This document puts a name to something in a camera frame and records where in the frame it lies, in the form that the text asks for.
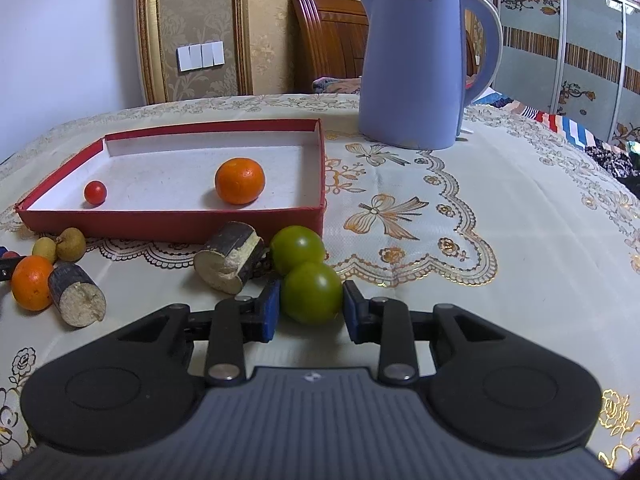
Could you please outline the brown longan fruit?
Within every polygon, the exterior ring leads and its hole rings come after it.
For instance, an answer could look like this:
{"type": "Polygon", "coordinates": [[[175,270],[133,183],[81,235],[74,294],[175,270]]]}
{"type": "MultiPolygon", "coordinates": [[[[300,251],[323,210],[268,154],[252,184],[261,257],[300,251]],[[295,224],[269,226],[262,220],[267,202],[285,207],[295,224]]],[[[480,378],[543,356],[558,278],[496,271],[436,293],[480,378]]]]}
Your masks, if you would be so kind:
{"type": "Polygon", "coordinates": [[[58,260],[76,262],[85,255],[85,235],[80,229],[67,228],[55,239],[55,250],[58,260]]]}

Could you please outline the white wall switch panel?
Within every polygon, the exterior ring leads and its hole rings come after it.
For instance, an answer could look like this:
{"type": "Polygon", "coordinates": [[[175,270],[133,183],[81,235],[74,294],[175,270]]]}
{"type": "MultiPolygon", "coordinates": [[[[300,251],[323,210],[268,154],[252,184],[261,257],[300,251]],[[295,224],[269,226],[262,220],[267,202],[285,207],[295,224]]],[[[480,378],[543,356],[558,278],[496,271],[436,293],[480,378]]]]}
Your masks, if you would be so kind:
{"type": "Polygon", "coordinates": [[[224,65],[224,43],[189,44],[177,49],[178,70],[181,73],[224,65]]]}

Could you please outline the orange mandarin outside tray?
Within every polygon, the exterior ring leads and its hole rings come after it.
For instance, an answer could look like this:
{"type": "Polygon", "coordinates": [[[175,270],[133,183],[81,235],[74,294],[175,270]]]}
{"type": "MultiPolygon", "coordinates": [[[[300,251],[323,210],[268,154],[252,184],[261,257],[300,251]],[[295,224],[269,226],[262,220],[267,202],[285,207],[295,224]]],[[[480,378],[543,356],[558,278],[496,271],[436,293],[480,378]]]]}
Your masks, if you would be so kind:
{"type": "Polygon", "coordinates": [[[41,256],[22,259],[11,278],[11,292],[17,304],[29,311],[40,312],[52,304],[48,279],[53,264],[41,256]]]}

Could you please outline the red cherry tomato in tray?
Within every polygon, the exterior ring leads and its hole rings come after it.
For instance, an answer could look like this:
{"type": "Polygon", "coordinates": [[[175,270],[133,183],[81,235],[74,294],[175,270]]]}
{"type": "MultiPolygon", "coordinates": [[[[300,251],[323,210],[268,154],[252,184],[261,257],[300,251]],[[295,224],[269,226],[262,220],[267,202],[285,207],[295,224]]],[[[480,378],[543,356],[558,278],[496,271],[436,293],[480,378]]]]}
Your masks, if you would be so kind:
{"type": "Polygon", "coordinates": [[[85,201],[91,206],[102,205],[107,196],[107,189],[101,181],[93,180],[86,184],[84,188],[85,201]]]}

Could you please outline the green tomato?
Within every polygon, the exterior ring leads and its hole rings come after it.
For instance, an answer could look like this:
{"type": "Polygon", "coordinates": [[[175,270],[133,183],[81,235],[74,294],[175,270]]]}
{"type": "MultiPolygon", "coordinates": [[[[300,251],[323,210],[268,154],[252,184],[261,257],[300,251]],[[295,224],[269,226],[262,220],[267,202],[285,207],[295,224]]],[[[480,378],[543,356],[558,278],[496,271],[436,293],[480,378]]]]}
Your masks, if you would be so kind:
{"type": "Polygon", "coordinates": [[[281,310],[304,325],[331,322],[341,311],[343,285],[336,272],[322,262],[304,262],[286,274],[281,286],[281,310]]]}
{"type": "Polygon", "coordinates": [[[274,267],[285,276],[305,262],[322,262],[326,256],[321,237],[304,226],[287,226],[270,243],[274,267]]]}

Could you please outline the patterned wardrobe sliding doors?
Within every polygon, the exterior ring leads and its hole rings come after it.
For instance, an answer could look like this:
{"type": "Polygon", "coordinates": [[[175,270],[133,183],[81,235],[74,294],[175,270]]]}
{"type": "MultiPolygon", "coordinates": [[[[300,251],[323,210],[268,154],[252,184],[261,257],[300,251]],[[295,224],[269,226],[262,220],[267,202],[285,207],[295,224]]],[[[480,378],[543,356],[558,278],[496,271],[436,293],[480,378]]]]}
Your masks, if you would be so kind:
{"type": "Polygon", "coordinates": [[[639,137],[639,0],[494,0],[494,87],[625,146],[639,137]]]}

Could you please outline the yellow longan fruit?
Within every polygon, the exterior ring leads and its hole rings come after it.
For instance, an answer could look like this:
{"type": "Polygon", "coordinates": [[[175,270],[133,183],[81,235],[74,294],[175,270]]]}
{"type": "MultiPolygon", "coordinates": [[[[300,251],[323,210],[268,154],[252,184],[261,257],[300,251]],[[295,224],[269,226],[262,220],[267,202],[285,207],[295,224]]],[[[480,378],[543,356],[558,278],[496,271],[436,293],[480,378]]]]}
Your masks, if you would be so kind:
{"type": "Polygon", "coordinates": [[[32,246],[32,255],[46,259],[48,263],[56,261],[56,243],[50,237],[39,237],[32,246]]]}

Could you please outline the wooden bed headboard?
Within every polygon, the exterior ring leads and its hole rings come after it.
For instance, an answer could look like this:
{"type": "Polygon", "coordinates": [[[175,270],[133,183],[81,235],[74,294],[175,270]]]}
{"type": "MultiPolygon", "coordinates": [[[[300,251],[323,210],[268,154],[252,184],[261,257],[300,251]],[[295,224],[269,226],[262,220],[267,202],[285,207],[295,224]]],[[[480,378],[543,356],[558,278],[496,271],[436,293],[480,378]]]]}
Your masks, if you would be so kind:
{"type": "MultiPolygon", "coordinates": [[[[322,77],[361,78],[368,38],[368,19],[361,1],[290,0],[290,3],[298,28],[296,90],[309,93],[314,81],[322,77]]],[[[475,58],[466,32],[467,81],[474,81],[483,60],[475,58]]]]}

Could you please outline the orange mandarin in tray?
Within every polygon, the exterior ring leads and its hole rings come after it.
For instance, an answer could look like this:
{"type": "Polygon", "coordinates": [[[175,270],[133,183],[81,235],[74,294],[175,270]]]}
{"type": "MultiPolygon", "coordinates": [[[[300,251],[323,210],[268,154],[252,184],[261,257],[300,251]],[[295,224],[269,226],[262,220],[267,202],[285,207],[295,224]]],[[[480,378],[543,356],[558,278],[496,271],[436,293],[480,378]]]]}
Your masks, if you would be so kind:
{"type": "Polygon", "coordinates": [[[226,160],[215,174],[218,196],[231,205],[253,203],[262,194],[265,185],[266,177],[262,166],[250,158],[235,157],[226,160]]]}

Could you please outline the blue electric kettle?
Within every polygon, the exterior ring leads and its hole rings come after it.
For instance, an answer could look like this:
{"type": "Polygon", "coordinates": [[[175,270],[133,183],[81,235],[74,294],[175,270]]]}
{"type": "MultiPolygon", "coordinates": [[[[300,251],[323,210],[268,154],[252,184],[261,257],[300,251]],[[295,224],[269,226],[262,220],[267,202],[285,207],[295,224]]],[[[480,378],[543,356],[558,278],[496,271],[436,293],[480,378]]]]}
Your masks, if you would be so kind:
{"type": "Polygon", "coordinates": [[[463,112],[494,80],[502,25],[489,0],[360,0],[368,38],[360,84],[358,128],[398,148],[454,145],[463,112]],[[466,80],[465,15],[482,26],[485,56],[466,80]]]}

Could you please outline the red cardboard tray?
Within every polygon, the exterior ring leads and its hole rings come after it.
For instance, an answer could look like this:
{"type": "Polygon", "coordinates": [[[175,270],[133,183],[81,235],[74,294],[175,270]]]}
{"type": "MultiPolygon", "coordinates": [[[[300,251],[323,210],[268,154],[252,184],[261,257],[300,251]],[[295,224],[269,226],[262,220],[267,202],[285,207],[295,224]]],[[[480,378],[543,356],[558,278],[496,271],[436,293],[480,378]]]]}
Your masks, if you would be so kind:
{"type": "Polygon", "coordinates": [[[72,226],[88,237],[203,244],[229,221],[264,240],[286,226],[322,231],[324,140],[317,119],[252,119],[151,127],[106,134],[52,171],[15,206],[35,232],[72,226]],[[229,205],[214,189],[233,157],[258,162],[266,186],[249,205],[229,205]],[[85,201],[105,184],[100,206],[85,201]]]}

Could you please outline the gold wall frame moulding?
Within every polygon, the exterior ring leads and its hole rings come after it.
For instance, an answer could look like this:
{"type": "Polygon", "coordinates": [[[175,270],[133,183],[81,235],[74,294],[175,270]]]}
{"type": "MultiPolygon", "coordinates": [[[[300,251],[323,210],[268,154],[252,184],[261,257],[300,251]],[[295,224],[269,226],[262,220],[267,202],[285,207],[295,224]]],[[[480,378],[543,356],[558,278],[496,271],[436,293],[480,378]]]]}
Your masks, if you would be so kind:
{"type": "Polygon", "coordinates": [[[247,0],[136,0],[139,62],[149,104],[253,92],[247,0]],[[182,70],[178,49],[220,41],[224,64],[182,70]]]}

